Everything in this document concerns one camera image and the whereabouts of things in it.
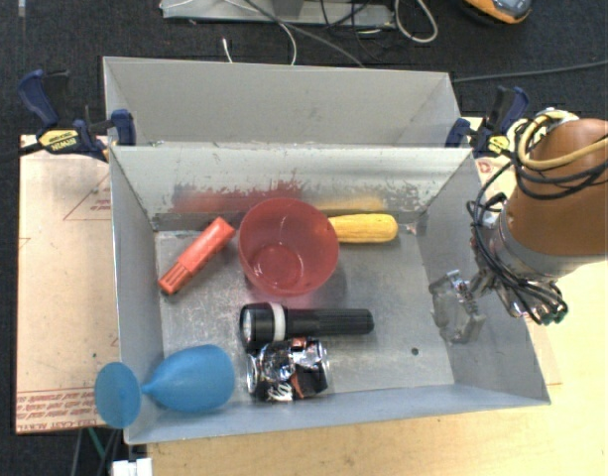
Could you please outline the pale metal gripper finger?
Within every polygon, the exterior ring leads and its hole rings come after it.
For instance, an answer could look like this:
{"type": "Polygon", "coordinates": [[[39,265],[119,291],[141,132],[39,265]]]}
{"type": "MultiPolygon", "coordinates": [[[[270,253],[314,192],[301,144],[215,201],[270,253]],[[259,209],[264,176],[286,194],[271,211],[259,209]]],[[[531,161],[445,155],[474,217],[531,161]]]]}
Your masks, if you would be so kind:
{"type": "Polygon", "coordinates": [[[431,312],[436,326],[447,326],[449,310],[454,304],[465,302],[466,283],[458,270],[447,272],[428,286],[433,309],[431,312]]]}
{"type": "Polygon", "coordinates": [[[478,339],[485,321],[485,314],[468,314],[465,311],[459,310],[442,330],[442,337],[446,342],[451,344],[474,342],[478,339]]]}

